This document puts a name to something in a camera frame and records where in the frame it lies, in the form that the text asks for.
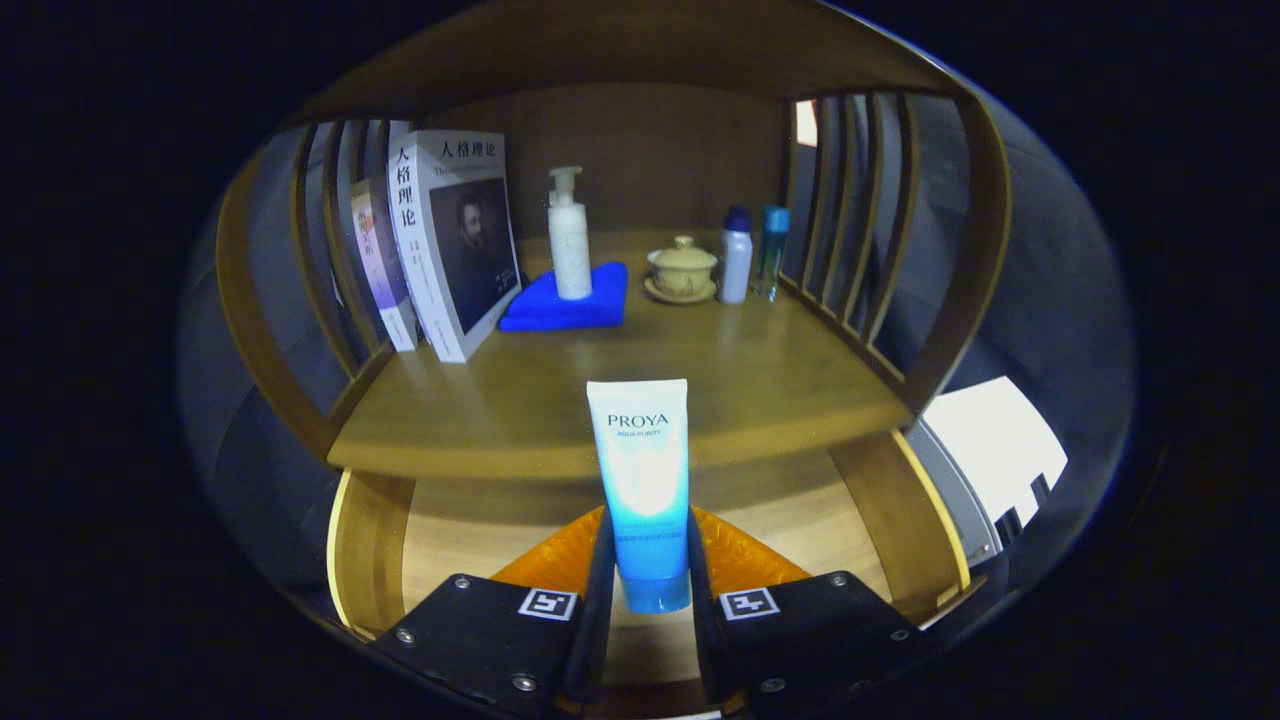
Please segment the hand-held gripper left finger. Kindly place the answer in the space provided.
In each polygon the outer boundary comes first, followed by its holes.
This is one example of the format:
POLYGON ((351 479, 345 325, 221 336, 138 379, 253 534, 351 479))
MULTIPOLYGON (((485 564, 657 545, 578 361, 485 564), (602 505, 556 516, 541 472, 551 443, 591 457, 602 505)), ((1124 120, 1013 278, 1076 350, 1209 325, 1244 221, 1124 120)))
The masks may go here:
POLYGON ((372 642, 393 667, 480 719, 581 719, 603 694, 614 588, 604 507, 581 516, 581 591, 456 573, 372 642))

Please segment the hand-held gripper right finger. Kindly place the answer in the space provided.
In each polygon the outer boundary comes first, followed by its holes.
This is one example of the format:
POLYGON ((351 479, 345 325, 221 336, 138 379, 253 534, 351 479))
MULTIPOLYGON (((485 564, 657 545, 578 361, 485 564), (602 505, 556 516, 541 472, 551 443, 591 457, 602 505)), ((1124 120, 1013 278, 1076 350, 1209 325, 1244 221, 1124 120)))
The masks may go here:
POLYGON ((717 515, 687 524, 707 698, 726 716, 847 716, 936 641, 850 571, 813 575, 717 515))

